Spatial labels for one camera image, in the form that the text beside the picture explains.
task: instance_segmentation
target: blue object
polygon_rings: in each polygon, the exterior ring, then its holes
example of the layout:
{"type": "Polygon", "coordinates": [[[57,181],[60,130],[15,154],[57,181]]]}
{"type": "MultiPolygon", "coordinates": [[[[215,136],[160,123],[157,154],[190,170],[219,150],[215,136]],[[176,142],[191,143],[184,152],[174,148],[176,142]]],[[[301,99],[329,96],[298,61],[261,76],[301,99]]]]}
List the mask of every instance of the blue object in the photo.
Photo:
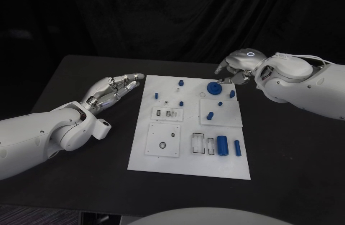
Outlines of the blue object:
{"type": "Polygon", "coordinates": [[[226,138],[226,136],[216,137],[216,144],[217,144],[217,155],[226,156],[228,155],[228,138],[226,138]]]}
{"type": "Polygon", "coordinates": [[[235,97],[235,91],[232,90],[230,92],[229,92],[229,98],[233,98],[235,97]]]}
{"type": "Polygon", "coordinates": [[[235,156],[242,156],[241,155],[241,147],[239,147],[239,141],[238,140],[235,140],[235,156]]]}
{"type": "Polygon", "coordinates": [[[220,88],[220,85],[216,82],[210,82],[206,85],[206,90],[207,90],[209,94],[216,95],[216,94],[220,93],[222,88],[220,88]]]}
{"type": "Polygon", "coordinates": [[[213,112],[209,112],[207,116],[206,116],[206,119],[210,120],[213,117],[213,112]]]}

